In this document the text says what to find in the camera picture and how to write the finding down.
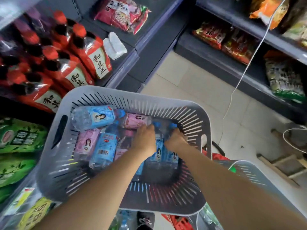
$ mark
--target hand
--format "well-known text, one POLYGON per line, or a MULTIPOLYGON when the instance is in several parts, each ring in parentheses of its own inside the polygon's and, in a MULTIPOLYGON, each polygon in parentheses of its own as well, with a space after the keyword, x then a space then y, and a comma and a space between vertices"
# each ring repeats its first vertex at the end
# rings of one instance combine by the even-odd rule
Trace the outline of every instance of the hand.
POLYGON ((131 149, 144 156, 144 160, 156 152, 156 135, 152 124, 149 126, 142 125, 138 128, 131 149))
POLYGON ((169 151, 178 153, 182 146, 188 145, 187 139, 188 138, 180 132, 178 128, 175 128, 171 137, 164 143, 164 145, 169 151))

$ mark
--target left arm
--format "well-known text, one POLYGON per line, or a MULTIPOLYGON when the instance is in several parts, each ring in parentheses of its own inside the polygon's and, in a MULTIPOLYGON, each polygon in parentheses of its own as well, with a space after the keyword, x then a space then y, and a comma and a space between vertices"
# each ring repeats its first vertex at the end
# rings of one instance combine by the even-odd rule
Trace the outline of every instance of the left arm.
POLYGON ((89 180, 35 229, 107 230, 140 164, 156 150, 153 125, 140 127, 131 149, 89 180))

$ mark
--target pink label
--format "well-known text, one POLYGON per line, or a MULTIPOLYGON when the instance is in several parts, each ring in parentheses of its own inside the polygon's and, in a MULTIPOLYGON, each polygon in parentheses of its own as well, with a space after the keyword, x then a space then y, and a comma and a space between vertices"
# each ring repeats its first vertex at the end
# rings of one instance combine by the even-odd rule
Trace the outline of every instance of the pink label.
POLYGON ((95 148, 99 133, 99 129, 90 129, 81 132, 78 137, 75 152, 79 154, 91 155, 95 148))
POLYGON ((127 113, 125 119, 125 127, 130 129, 137 129, 143 124, 147 125, 147 121, 148 121, 148 116, 127 113))
POLYGON ((114 160, 116 161, 118 158, 120 158, 125 152, 127 152, 128 149, 117 149, 115 152, 114 160))

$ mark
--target white cable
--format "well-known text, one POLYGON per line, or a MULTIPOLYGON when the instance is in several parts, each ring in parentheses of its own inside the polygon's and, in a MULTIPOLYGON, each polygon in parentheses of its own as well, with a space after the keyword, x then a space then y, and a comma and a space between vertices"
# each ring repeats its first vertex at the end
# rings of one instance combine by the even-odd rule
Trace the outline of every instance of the white cable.
POLYGON ((290 144, 289 141, 286 140, 286 138, 285 138, 285 133, 286 133, 287 131, 291 131, 291 130, 304 130, 304 131, 307 131, 307 129, 305 129, 305 128, 290 128, 290 129, 288 129, 288 130, 285 130, 284 133, 282 134, 282 138, 284 138, 284 141, 286 141, 286 143, 287 143, 288 145, 290 145, 291 147, 293 147, 294 149, 296 149, 296 150, 298 150, 298 151, 300 151, 300 152, 307 153, 307 152, 305 152, 305 151, 302 151, 301 149, 298 149, 297 147, 294 147, 292 144, 290 144))
POLYGON ((276 11, 278 10, 278 8, 279 8, 284 2, 285 2, 285 0, 282 0, 282 2, 279 4, 279 6, 276 8, 276 10, 274 11, 274 13, 272 14, 272 16, 271 16, 271 18, 270 18, 270 21, 269 21, 269 24, 268 24, 268 26, 267 26, 267 30, 266 30, 266 32, 264 33, 263 38, 261 39, 261 41, 260 41, 258 47, 256 48, 255 52, 253 53, 253 55, 252 55, 252 57, 251 57, 251 59, 250 59, 248 65, 246 66, 246 68, 245 68, 245 70, 244 70, 244 72, 243 72, 243 74, 242 74, 242 76, 241 76, 241 78, 240 78, 240 80, 239 80, 237 86, 235 87, 234 91, 231 93, 230 102, 229 102, 227 111, 226 111, 226 113, 225 113, 225 115, 224 115, 224 117, 223 117, 223 119, 222 119, 222 127, 223 127, 223 129, 222 129, 222 135, 221 135, 221 138, 220 138, 220 140, 219 140, 218 145, 220 144, 220 142, 221 142, 221 140, 222 140, 222 137, 223 137, 223 133, 224 133, 224 119, 225 119, 225 117, 226 117, 226 115, 228 114, 228 111, 229 111, 229 109, 230 109, 230 105, 231 105, 231 103, 232 103, 232 95, 233 95, 233 93, 236 91, 236 89, 238 88, 240 82, 241 82, 242 79, 243 79, 243 76, 245 75, 247 69, 248 69, 249 66, 251 65, 251 62, 252 62, 252 60, 253 60, 255 54, 257 53, 258 49, 259 49, 260 46, 262 45, 262 43, 263 43, 263 41, 264 41, 264 39, 265 39, 265 37, 266 37, 266 35, 267 35, 267 33, 269 32, 269 29, 270 29, 270 26, 271 26, 271 23, 272 23, 272 21, 273 21, 273 17, 274 17, 274 15, 275 15, 276 11))

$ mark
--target person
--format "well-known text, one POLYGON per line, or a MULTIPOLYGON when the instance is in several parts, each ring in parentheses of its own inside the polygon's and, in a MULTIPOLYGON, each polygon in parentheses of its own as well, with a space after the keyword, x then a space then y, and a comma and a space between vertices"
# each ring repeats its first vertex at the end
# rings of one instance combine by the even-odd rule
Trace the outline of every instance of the person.
MULTIPOLYGON (((188 166, 225 230, 307 229, 306 219, 263 189, 211 161, 175 129, 165 142, 188 166)), ((154 126, 141 126, 131 148, 70 199, 51 211, 35 229, 107 230, 140 164, 156 151, 154 126)))

